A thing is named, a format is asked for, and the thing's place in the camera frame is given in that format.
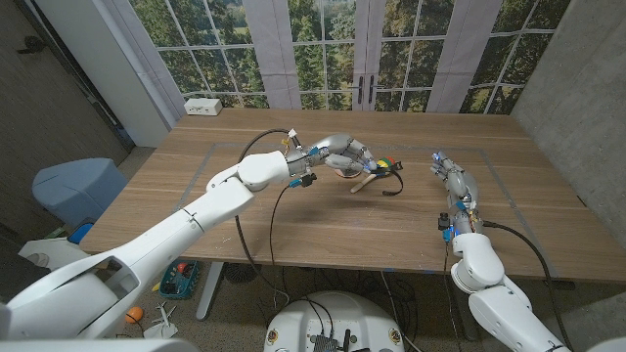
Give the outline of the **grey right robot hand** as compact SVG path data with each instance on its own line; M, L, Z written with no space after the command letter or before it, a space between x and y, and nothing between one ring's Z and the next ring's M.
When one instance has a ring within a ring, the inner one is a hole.
M447 192L450 224L457 234L482 233L478 212L479 190L475 178L444 152L432 155L430 170L439 177Z

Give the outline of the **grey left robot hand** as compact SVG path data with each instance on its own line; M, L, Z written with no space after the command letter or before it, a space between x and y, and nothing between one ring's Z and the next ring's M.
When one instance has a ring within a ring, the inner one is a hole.
M309 172L317 165L337 170L341 176L352 177L378 168L370 150L348 134L334 134L310 146L298 146L286 156L291 175Z

